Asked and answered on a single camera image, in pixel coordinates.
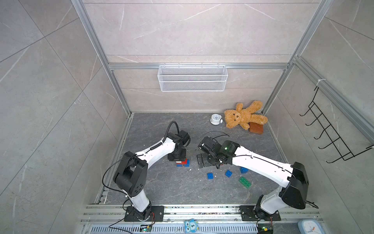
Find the metal hook rack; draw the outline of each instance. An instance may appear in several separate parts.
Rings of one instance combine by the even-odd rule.
[[[327,146],[333,144],[334,147],[335,147],[335,149],[338,151],[338,153],[339,153],[339,155],[340,155],[340,157],[339,157],[338,159],[335,159],[335,160],[332,161],[332,162],[328,162],[328,161],[326,161],[326,162],[327,162],[327,163],[333,163],[333,162],[338,161],[338,160],[341,159],[341,158],[342,158],[344,161],[347,161],[347,160],[349,160],[349,159],[351,159],[351,158],[356,157],[356,156],[359,155],[359,154],[362,154],[362,153],[364,153],[364,152],[366,152],[366,151],[372,149],[372,147],[373,147],[374,145],[371,145],[371,146],[369,146],[369,147],[366,147],[364,151],[362,151],[362,152],[360,152],[360,153],[358,153],[358,154],[353,154],[353,153],[352,153],[351,149],[347,146],[347,144],[344,142],[344,140],[340,137],[339,133],[335,130],[334,126],[330,123],[330,121],[326,118],[325,114],[320,110],[320,108],[319,108],[319,107],[317,106],[317,104],[314,102],[314,98],[315,98],[316,95],[317,95],[318,89],[319,89],[318,87],[316,87],[316,88],[314,89],[314,90],[316,90],[316,93],[314,94],[313,100],[312,100],[311,103],[308,105],[309,109],[307,110],[307,112],[305,112],[305,114],[300,115],[300,116],[304,116],[304,115],[306,115],[309,111],[311,111],[311,112],[313,113],[314,117],[316,117],[316,119],[315,119],[311,124],[305,124],[305,125],[306,125],[306,126],[311,126],[315,121],[318,121],[319,124],[321,125],[321,127],[323,128],[323,131],[322,131],[322,133],[319,135],[319,137],[318,137],[318,138],[314,137],[314,139],[316,139],[316,140],[320,139],[321,136],[322,136],[322,134],[325,132],[325,133],[327,134],[327,136],[329,137],[330,141],[331,141],[331,143],[328,144]],[[316,107],[316,108],[321,112],[320,115],[317,116],[317,115],[313,112],[313,110],[312,110],[312,107],[313,107],[313,106],[315,106],[315,107]],[[327,127],[323,127],[322,123],[319,121],[319,117],[321,117],[321,116],[325,117],[326,121],[329,123]],[[326,131],[329,127],[331,127],[331,128],[335,131],[335,133],[338,135],[338,138],[336,138],[335,140],[332,140],[331,136],[330,136],[330,135],[328,134],[328,132]],[[338,149],[337,146],[335,145],[335,142],[336,142],[337,140],[339,140],[339,139],[344,143],[344,145],[346,146],[346,148],[347,148],[348,151],[349,151],[348,153],[346,153],[346,154],[344,154],[344,155],[341,154],[341,152],[339,151],[339,149]],[[344,156],[347,156],[348,154],[352,154],[352,156],[349,157],[349,158],[347,158],[347,159],[345,159]]]

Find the gray marble floor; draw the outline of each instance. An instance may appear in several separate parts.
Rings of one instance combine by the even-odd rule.
[[[226,128],[225,123],[212,125],[209,122],[211,115],[211,113],[136,113],[134,115],[123,148],[124,152],[135,153],[159,141],[172,120],[178,123],[180,130],[187,131],[191,136],[191,143],[186,148],[190,167],[177,167],[175,162],[169,162],[165,156],[149,168],[144,190],[153,204],[256,203],[260,195],[267,194],[278,187],[272,180],[249,171],[243,174],[252,183],[247,189],[239,182],[240,167],[234,165],[223,165],[220,169],[215,167],[198,169],[196,155],[202,153],[197,147],[200,137],[213,130],[230,135],[230,137],[217,138],[220,143],[229,139],[260,155],[282,161],[267,125],[264,125],[264,133],[260,135],[245,131],[240,126],[229,129]],[[177,131],[174,125],[170,131]],[[233,172],[230,178],[225,176],[227,170]],[[210,172],[214,175],[212,180],[207,179],[207,173]],[[121,204],[123,201],[125,201],[124,194],[109,191],[107,204]]]

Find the white wire basket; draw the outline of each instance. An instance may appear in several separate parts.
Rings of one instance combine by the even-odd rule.
[[[157,77],[162,92],[224,91],[227,69],[224,65],[162,65]]]

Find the brown teddy bear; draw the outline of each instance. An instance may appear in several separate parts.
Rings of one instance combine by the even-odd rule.
[[[263,115],[254,115],[256,111],[260,110],[262,107],[261,101],[254,101],[248,108],[243,109],[243,104],[238,103],[236,105],[236,110],[226,110],[225,121],[226,127],[233,128],[236,125],[240,126],[244,130],[249,129],[249,122],[264,125],[267,123],[267,118]]]

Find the light blue clock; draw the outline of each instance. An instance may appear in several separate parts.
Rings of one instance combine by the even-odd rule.
[[[314,219],[303,219],[297,223],[301,234],[325,234],[321,225]]]

